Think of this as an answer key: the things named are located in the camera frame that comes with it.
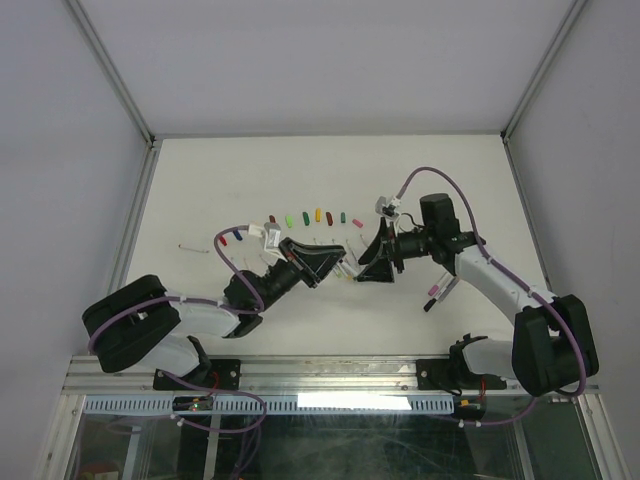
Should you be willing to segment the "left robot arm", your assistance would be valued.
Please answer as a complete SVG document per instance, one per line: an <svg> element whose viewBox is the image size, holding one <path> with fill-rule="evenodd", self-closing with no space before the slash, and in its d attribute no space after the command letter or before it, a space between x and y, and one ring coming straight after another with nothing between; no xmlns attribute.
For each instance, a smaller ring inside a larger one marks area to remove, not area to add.
<svg viewBox="0 0 640 480"><path fill-rule="evenodd" d="M146 365L169 371L188 388L201 387L210 366L198 334L247 336L294 287L318 287L346 255L341 245L307 245L289 237L275 253L276 262L262 275L235 269L219 299L180 295L156 275L140 277L83 312L89 352L105 373Z"/></svg>

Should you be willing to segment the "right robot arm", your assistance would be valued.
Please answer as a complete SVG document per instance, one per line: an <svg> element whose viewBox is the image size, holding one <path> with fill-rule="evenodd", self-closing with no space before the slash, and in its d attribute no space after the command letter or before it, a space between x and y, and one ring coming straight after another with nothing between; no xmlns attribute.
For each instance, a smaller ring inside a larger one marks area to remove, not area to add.
<svg viewBox="0 0 640 480"><path fill-rule="evenodd" d="M583 388L599 371L586 306L575 295L558 296L517 278L492 256L474 232L464 232L445 193L420 200L421 224L397 231L399 199L382 197L380 225L358 262L360 282L391 283L409 259L430 257L456 281L488 299L511 322L509 341L466 334L450 346L447 362L429 376L440 388L458 392L486 377L514 379L533 397Z"/></svg>

